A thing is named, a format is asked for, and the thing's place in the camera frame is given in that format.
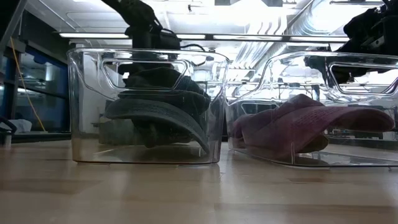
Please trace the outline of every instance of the ceiling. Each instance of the ceiling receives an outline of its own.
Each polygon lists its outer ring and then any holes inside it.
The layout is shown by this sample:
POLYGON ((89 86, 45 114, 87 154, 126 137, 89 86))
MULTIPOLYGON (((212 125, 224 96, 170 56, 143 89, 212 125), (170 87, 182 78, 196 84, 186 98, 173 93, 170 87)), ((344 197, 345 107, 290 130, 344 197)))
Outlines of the ceiling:
MULTIPOLYGON (((230 6, 215 6, 215 0, 144 1, 150 5, 160 23, 176 33, 202 34, 261 34, 276 32, 273 25, 282 16, 296 15, 309 0, 289 0, 282 9, 268 7, 261 0, 241 0, 230 6)), ((127 24, 121 16, 101 0, 29 0, 26 9, 59 32, 118 32, 127 24)), ((126 47, 129 40, 90 40, 92 46, 126 47)), ((204 48, 216 49, 234 60, 239 53, 239 42, 200 42, 204 48)))
MULTIPOLYGON (((341 35, 342 26, 369 7, 337 6, 332 4, 331 0, 283 0, 283 7, 269 7, 263 1, 267 0, 145 0, 144 2, 154 9, 165 28, 178 34, 341 35), (225 6, 225 3, 232 1, 233 4, 225 6), (191 5, 191 11, 188 10, 188 5, 191 5)), ((59 32, 123 33, 127 28, 122 17, 101 0, 28 0, 26 9, 59 32)), ((92 47, 131 47, 130 40, 79 41, 85 46, 92 47)), ((308 48, 308 45, 291 48, 285 44, 270 42, 195 43, 206 49, 215 49, 216 52, 234 61, 231 67, 243 69, 261 68, 269 57, 286 50, 308 48)))

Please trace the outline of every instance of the ceiling light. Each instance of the ceiling light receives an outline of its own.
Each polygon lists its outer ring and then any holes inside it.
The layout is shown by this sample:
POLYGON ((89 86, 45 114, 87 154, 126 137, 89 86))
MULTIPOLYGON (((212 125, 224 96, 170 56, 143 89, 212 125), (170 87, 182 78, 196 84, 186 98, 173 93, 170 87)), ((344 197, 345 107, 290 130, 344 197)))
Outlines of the ceiling light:
POLYGON ((204 40, 206 35, 204 34, 177 34, 179 39, 184 40, 204 40))
POLYGON ((281 41, 281 36, 266 36, 266 35, 214 35, 215 40, 251 40, 251 41, 281 41))
POLYGON ((255 72, 256 69, 250 69, 250 68, 228 68, 228 70, 240 70, 240 71, 248 71, 248 72, 255 72))
POLYGON ((362 1, 362 2, 355 2, 355 1, 330 1, 329 4, 335 5, 349 5, 349 6, 381 6, 384 3, 382 1, 362 1))
POLYGON ((124 34, 107 34, 107 33, 60 33, 63 38, 78 38, 78 39, 128 39, 124 34))
POLYGON ((289 42, 286 43, 289 47, 329 47, 329 44, 323 43, 296 43, 296 42, 289 42))
POLYGON ((173 2, 200 2, 201 1, 192 1, 192 0, 168 0, 168 1, 173 1, 173 2))
POLYGON ((292 42, 324 42, 324 43, 345 43, 349 41, 348 37, 290 37, 292 42))
POLYGON ((73 0, 74 2, 91 2, 91 3, 97 3, 101 2, 101 0, 73 0))
MULTIPOLYGON (((63 38, 69 39, 130 39, 129 36, 122 33, 59 33, 63 38)), ((177 34, 177 37, 183 40, 204 40, 204 34, 177 34)))

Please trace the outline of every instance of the table surface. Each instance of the table surface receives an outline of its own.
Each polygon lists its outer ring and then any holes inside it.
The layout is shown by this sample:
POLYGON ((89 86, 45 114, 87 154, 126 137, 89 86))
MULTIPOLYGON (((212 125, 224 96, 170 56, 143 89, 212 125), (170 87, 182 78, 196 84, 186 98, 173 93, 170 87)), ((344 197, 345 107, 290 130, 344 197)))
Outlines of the table surface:
POLYGON ((0 151, 0 223, 398 223, 398 170, 77 164, 70 141, 0 151))

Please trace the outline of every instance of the window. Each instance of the window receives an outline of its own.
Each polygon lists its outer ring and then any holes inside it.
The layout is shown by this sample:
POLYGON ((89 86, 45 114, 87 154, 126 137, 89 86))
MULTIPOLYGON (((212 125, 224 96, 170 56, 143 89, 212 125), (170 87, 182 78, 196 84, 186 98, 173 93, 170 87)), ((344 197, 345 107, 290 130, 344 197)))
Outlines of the window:
POLYGON ((21 54, 21 72, 26 87, 59 95, 67 94, 66 69, 48 62, 43 56, 21 54))
POLYGON ((6 74, 7 58, 3 57, 0 65, 0 73, 6 74))
POLYGON ((4 98, 4 86, 0 85, 0 113, 3 111, 2 102, 4 98))
MULTIPOLYGON (((30 90, 27 93, 46 131, 69 131, 69 122, 67 121, 69 108, 66 99, 30 90)), ((32 123, 31 131, 43 131, 23 88, 18 88, 15 119, 30 121, 32 123)))

